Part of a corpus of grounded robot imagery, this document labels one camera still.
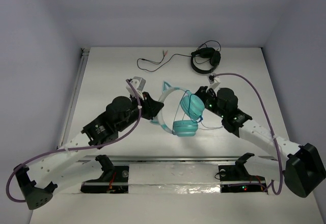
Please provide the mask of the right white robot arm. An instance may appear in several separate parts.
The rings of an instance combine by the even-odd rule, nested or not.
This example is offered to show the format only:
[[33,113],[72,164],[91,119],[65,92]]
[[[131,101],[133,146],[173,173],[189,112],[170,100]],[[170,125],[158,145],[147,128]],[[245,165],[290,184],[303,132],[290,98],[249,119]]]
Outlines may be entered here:
[[236,161],[235,173],[242,180],[262,176],[285,184],[295,195],[307,197],[325,180],[325,168],[315,146],[300,145],[276,136],[238,108],[238,98],[229,88],[217,92],[208,87],[196,91],[205,108],[222,118],[223,127],[236,137],[252,143],[274,159],[246,153]]

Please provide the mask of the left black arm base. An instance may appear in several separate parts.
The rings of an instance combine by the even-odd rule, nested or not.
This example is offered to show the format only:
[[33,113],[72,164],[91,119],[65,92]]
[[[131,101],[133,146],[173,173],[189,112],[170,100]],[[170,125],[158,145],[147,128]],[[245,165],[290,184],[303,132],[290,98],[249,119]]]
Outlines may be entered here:
[[114,166],[106,155],[96,156],[95,161],[100,164],[102,174],[97,179],[83,182],[82,193],[128,193],[128,165]]

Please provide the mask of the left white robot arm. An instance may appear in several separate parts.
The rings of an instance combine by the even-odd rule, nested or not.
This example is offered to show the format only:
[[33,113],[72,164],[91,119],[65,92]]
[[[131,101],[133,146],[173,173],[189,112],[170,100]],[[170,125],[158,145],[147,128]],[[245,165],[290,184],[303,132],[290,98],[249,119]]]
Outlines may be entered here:
[[24,197],[22,202],[29,210],[36,210],[59,191],[85,181],[95,169],[98,180],[110,181],[115,167],[105,155],[97,154],[94,160],[86,163],[83,171],[73,165],[88,152],[98,153],[103,147],[125,139],[141,119],[154,119],[163,107],[161,99],[154,100],[147,92],[131,92],[129,97],[114,98],[105,111],[84,126],[71,141],[14,169],[13,176]]

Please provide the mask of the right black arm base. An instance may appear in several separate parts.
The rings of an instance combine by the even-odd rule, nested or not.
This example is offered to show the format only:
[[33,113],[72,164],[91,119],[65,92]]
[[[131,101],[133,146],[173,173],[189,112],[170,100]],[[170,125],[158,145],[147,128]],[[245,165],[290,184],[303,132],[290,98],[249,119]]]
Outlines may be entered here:
[[221,193],[267,192],[265,178],[250,175],[245,163],[254,154],[246,153],[239,157],[233,165],[220,165],[214,178],[221,182]]

